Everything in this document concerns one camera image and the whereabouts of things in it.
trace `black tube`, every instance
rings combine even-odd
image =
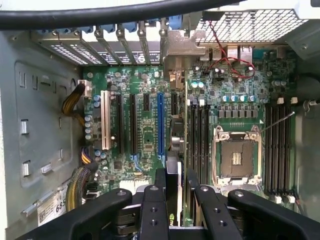
[[[0,11],[0,30],[47,30],[121,24],[188,14],[242,1],[244,0],[163,0],[88,9]]]

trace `barcode label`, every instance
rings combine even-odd
[[[38,226],[46,224],[66,212],[67,188],[68,186],[65,185],[61,191],[38,207]]]

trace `white pci slot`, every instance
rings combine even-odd
[[[110,92],[101,91],[102,150],[111,148]]]

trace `red wire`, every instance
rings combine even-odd
[[[235,57],[231,57],[231,56],[230,56],[230,57],[227,57],[227,53],[226,53],[226,51],[224,50],[224,48],[222,47],[222,45],[221,45],[221,43],[220,43],[220,41],[219,41],[219,39],[218,39],[217,33],[216,33],[216,31],[214,30],[214,26],[212,25],[212,21],[209,22],[209,26],[210,26],[210,28],[211,28],[211,30],[212,30],[212,32],[213,32],[213,36],[214,36],[214,38],[215,38],[215,41],[216,41],[217,44],[219,45],[220,51],[221,51],[221,53],[222,53],[222,58],[219,59],[218,61],[214,62],[213,64],[211,64],[211,65],[207,68],[207,71],[208,71],[209,69],[211,69],[213,66],[215,66],[217,63],[226,61],[226,63],[231,67],[231,73],[237,75],[238,77],[240,77],[240,78],[242,78],[242,79],[252,78],[252,77],[255,75],[255,73],[256,73],[255,66],[254,66],[252,63],[250,63],[250,62],[248,62],[248,61],[245,61],[245,60],[243,60],[243,59],[239,59],[239,58],[235,58]],[[252,75],[251,75],[251,76],[245,76],[245,75],[242,75],[241,73],[239,73],[239,72],[232,66],[232,64],[230,63],[229,59],[233,59],[233,60],[235,60],[235,61],[237,61],[237,62],[243,62],[243,63],[247,64],[248,67],[252,67],[252,68],[253,68]]]

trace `perforated metal grille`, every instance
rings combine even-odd
[[[83,46],[78,44],[70,44],[70,47],[76,50],[79,54],[84,56],[93,64],[102,64],[98,59],[96,59],[89,51],[87,51]]]
[[[297,18],[293,10],[251,10],[226,12],[219,21],[212,21],[218,39],[225,43],[274,42],[307,20]],[[209,21],[201,20],[197,29],[206,30],[200,43],[213,43],[215,37]]]
[[[77,64],[80,64],[80,65],[87,65],[88,64],[87,62],[83,61],[81,58],[77,57],[76,55],[74,55],[73,53],[71,53],[70,51],[68,51],[67,49],[65,49],[61,45],[51,45],[51,47],[52,47],[52,49],[54,49],[58,53],[66,56],[67,58],[71,59],[72,61],[76,62]]]

